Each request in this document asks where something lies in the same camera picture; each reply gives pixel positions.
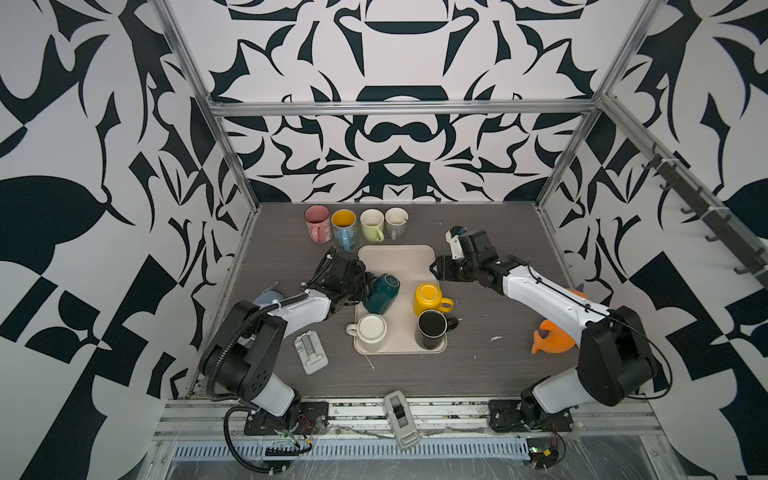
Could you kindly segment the dark green mug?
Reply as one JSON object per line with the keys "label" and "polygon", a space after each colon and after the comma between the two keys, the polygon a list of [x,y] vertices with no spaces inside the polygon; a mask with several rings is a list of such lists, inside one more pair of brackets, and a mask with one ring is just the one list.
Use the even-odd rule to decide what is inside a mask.
{"label": "dark green mug", "polygon": [[397,298],[400,285],[400,281],[392,274],[378,277],[370,297],[363,303],[364,308],[371,314],[384,315]]}

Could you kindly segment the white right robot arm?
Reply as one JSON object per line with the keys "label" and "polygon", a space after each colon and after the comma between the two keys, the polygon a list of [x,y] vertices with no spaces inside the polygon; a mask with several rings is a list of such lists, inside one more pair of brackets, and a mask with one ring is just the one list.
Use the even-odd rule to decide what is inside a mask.
{"label": "white right robot arm", "polygon": [[647,337],[638,314],[592,303],[547,279],[530,263],[501,256],[483,230],[452,227],[450,247],[431,264],[440,281],[476,282],[550,320],[579,349],[575,367],[526,389],[518,407],[521,423],[538,428],[550,417],[582,404],[616,406],[662,373],[664,355]]}

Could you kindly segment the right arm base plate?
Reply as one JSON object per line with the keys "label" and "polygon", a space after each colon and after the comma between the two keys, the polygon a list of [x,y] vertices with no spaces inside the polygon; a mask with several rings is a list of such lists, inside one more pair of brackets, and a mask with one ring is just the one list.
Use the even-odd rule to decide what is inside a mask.
{"label": "right arm base plate", "polygon": [[497,433],[570,432],[573,418],[568,409],[547,413],[533,397],[488,402],[490,428]]}

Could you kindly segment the pink patterned mug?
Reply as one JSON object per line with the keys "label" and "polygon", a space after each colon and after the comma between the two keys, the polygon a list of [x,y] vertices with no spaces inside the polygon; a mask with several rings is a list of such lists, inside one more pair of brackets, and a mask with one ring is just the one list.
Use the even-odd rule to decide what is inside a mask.
{"label": "pink patterned mug", "polygon": [[319,244],[325,244],[333,238],[330,210],[323,205],[308,207],[304,213],[305,224],[310,239]]}

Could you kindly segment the grey mug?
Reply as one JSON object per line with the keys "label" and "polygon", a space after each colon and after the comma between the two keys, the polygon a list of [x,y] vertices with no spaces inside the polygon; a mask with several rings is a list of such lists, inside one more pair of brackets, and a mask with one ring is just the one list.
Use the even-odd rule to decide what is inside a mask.
{"label": "grey mug", "polygon": [[401,240],[407,230],[408,212],[401,207],[389,208],[385,212],[385,223],[388,238],[392,241]]}

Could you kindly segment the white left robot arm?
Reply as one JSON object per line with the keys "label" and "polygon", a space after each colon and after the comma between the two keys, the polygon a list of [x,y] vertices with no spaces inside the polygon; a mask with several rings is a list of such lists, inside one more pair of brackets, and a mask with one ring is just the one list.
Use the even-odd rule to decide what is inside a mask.
{"label": "white left robot arm", "polygon": [[274,373],[281,345],[285,337],[329,319],[345,306],[368,300],[375,279],[356,254],[331,247],[298,294],[262,306],[239,301],[228,311],[201,356],[199,373],[205,377],[207,400],[236,403],[226,411],[222,426],[226,446],[241,467],[275,476],[292,463],[253,463],[242,456],[229,428],[235,413],[262,413],[271,428],[288,435],[296,456],[312,450],[307,437],[298,443],[293,436],[301,394]]}

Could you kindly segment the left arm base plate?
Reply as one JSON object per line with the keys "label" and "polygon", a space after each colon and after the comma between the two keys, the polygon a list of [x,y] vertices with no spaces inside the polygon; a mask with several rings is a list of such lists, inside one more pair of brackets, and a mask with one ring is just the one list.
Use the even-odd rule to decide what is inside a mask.
{"label": "left arm base plate", "polygon": [[266,411],[250,411],[246,416],[246,436],[277,435],[288,431],[294,435],[309,435],[316,428],[327,425],[329,404],[327,402],[305,402],[292,404],[282,416]]}

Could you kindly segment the light green mug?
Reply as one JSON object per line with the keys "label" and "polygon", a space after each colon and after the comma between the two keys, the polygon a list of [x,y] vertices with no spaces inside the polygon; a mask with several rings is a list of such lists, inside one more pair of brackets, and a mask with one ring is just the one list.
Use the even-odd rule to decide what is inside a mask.
{"label": "light green mug", "polygon": [[361,213],[363,236],[369,243],[381,243],[385,240],[384,222],[384,213],[378,209],[367,209]]}

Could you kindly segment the yellow mug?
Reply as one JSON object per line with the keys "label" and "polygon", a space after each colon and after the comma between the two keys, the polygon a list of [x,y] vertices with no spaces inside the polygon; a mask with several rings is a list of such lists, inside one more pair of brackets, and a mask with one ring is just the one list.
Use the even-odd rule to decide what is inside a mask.
{"label": "yellow mug", "polygon": [[453,300],[445,297],[440,287],[434,283],[423,283],[414,291],[413,311],[416,316],[427,310],[450,313],[453,309]]}

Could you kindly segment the blue butterfly mug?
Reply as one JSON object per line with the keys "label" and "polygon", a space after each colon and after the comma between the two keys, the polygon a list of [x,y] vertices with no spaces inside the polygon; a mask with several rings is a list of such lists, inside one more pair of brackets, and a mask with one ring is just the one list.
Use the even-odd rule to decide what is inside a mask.
{"label": "blue butterfly mug", "polygon": [[331,215],[334,238],[339,245],[350,252],[358,242],[357,216],[349,209],[340,209]]}

